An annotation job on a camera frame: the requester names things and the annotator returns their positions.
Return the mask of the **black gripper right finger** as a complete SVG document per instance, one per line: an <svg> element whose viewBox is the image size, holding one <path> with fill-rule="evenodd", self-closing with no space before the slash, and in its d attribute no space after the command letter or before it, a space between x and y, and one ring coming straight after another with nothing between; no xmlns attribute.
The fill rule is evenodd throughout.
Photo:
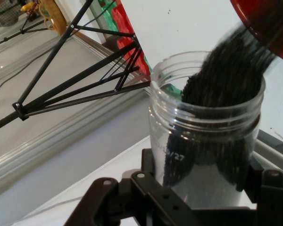
<svg viewBox="0 0 283 226"><path fill-rule="evenodd" d="M255 210L237 214L238 226L283 226L283 171L264 169L248 154L237 160L237 191L245 191Z"/></svg>

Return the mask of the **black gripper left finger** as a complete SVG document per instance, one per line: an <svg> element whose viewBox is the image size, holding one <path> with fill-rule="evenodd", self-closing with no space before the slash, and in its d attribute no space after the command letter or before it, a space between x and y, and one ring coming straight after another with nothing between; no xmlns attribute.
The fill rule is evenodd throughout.
<svg viewBox="0 0 283 226"><path fill-rule="evenodd" d="M192 226L191 210L153 177L151 149L141 153L141 170L118 182L98 178L67 219L66 226L118 226L133 217L140 226Z"/></svg>

